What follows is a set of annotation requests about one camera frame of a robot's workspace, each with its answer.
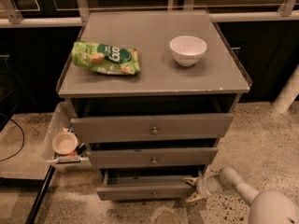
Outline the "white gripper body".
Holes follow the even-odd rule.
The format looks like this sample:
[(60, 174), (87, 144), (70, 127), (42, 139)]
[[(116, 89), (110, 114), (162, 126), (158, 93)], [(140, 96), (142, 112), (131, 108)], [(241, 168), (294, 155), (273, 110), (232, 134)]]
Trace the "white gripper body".
[(219, 192), (219, 179), (213, 175), (209, 177), (199, 177), (196, 184), (196, 190), (202, 197), (208, 197)]

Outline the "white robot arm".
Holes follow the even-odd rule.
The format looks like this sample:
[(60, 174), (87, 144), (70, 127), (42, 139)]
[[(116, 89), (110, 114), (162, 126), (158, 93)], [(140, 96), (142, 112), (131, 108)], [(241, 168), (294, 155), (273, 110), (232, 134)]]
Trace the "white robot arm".
[(284, 194), (258, 191), (242, 180), (231, 167), (224, 167), (209, 177), (186, 177), (195, 187), (187, 202), (201, 200), (213, 194), (237, 193), (249, 207), (249, 224), (299, 224), (299, 206)]

